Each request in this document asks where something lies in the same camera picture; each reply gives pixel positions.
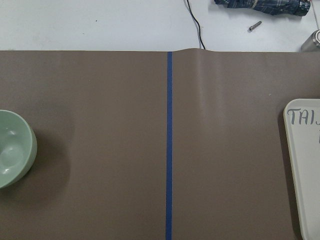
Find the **cream bear print tray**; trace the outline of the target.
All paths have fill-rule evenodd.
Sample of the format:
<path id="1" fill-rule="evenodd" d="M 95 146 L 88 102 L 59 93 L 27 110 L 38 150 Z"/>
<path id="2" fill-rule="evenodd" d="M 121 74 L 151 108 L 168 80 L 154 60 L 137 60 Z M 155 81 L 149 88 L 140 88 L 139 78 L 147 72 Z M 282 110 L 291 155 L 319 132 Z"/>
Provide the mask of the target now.
<path id="1" fill-rule="evenodd" d="M 298 98 L 283 111 L 301 236 L 320 238 L 320 100 Z"/>

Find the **small metal bolt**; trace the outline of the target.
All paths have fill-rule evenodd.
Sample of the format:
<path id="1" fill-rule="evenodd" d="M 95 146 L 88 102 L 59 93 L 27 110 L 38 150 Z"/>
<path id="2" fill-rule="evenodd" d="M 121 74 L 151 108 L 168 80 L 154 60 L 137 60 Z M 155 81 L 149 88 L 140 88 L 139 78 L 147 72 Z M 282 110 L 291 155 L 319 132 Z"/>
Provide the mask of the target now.
<path id="1" fill-rule="evenodd" d="M 252 32 L 253 30 L 255 30 L 257 27 L 259 27 L 262 24 L 262 21 L 258 21 L 257 23 L 255 23 L 254 25 L 250 26 L 248 28 L 248 32 Z"/>

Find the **green ceramic bowl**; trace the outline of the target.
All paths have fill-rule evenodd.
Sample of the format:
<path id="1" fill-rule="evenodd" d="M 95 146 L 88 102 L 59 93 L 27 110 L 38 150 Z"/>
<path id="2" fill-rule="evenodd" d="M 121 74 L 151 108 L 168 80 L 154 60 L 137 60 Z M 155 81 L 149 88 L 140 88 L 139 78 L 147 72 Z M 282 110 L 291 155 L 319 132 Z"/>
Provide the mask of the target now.
<path id="1" fill-rule="evenodd" d="M 26 120 L 15 112 L 0 111 L 0 187 L 23 178 L 34 164 L 37 138 Z"/>

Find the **silver metal cylinder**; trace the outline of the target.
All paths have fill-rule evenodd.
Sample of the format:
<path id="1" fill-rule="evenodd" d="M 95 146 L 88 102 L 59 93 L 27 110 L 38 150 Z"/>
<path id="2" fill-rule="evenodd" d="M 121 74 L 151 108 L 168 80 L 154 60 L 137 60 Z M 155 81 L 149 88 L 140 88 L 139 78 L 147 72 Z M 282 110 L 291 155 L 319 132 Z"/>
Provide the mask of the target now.
<path id="1" fill-rule="evenodd" d="M 320 30 L 314 31 L 301 46 L 302 52 L 320 51 Z"/>

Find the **folded blue plaid umbrella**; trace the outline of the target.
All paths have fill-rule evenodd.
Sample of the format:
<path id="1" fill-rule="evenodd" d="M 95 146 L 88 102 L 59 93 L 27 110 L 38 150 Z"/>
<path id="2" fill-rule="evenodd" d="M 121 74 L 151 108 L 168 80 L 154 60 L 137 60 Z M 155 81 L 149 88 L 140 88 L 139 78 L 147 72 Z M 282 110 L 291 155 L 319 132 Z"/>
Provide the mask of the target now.
<path id="1" fill-rule="evenodd" d="M 310 0 L 215 0 L 216 5 L 229 9 L 252 9 L 268 15 L 304 17 L 310 10 Z"/>

